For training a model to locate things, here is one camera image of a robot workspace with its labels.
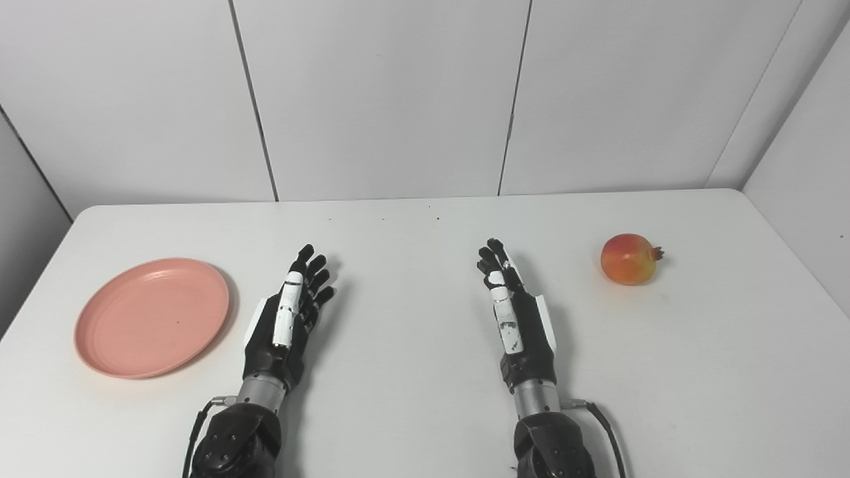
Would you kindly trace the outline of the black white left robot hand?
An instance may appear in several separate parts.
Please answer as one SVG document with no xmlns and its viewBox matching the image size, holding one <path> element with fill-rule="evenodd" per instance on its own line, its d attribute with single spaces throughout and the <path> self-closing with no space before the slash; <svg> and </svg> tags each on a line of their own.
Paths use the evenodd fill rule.
<svg viewBox="0 0 850 478">
<path fill-rule="evenodd" d="M 261 375 L 292 392 L 303 378 L 303 355 L 322 307 L 336 291 L 328 285 L 327 257 L 307 243 L 286 273 L 278 293 L 258 304 L 246 333 L 243 378 Z"/>
</svg>

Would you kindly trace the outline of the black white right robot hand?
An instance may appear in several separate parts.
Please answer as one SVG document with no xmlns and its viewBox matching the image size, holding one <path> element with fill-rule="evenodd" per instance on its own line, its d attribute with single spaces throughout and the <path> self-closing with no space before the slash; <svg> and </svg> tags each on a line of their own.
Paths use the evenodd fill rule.
<svg viewBox="0 0 850 478">
<path fill-rule="evenodd" d="M 502 241 L 491 237 L 477 253 L 504 350 L 500 370 L 508 390 L 528 381 L 556 384 L 556 339 L 545 297 L 529 293 Z"/>
</svg>

